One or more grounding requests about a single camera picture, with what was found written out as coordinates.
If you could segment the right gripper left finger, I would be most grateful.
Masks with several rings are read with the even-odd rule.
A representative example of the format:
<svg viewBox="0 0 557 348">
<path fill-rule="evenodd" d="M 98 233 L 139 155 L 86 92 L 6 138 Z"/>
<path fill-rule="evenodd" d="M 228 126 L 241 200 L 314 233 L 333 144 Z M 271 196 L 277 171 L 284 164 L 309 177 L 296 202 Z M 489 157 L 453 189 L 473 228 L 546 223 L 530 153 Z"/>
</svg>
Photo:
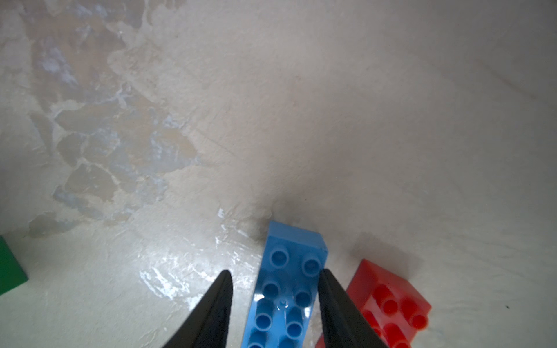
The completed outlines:
<svg viewBox="0 0 557 348">
<path fill-rule="evenodd" d="M 164 347 L 226 347 L 232 298 L 232 274 L 224 270 Z"/>
</svg>

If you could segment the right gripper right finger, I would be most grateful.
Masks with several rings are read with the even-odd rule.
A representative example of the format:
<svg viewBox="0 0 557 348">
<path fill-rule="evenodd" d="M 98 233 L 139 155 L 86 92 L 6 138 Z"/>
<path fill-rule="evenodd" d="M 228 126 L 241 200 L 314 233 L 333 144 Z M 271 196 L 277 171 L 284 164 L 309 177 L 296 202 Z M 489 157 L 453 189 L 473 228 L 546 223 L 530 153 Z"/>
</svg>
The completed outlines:
<svg viewBox="0 0 557 348">
<path fill-rule="evenodd" d="M 387 348 L 329 269 L 320 272 L 318 291 L 326 347 Z"/>
</svg>

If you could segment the light blue lego brick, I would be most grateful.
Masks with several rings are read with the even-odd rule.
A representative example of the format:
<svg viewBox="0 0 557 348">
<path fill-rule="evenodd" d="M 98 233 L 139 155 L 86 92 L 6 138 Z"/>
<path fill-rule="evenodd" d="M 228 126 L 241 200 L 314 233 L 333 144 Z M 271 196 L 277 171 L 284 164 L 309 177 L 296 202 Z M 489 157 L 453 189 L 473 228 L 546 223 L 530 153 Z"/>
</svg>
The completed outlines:
<svg viewBox="0 0 557 348">
<path fill-rule="evenodd" d="M 271 221 L 243 347 L 302 347 L 328 249 L 320 233 Z"/>
</svg>

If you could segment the dark green lego brick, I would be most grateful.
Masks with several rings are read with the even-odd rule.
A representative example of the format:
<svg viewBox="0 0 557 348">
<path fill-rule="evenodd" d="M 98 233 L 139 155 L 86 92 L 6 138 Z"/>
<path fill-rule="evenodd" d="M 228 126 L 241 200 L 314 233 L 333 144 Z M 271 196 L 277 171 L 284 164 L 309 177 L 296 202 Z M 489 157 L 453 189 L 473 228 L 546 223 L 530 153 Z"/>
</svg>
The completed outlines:
<svg viewBox="0 0 557 348">
<path fill-rule="evenodd" d="M 2 236 L 0 238 L 0 295 L 6 294 L 27 281 L 26 272 Z"/>
</svg>

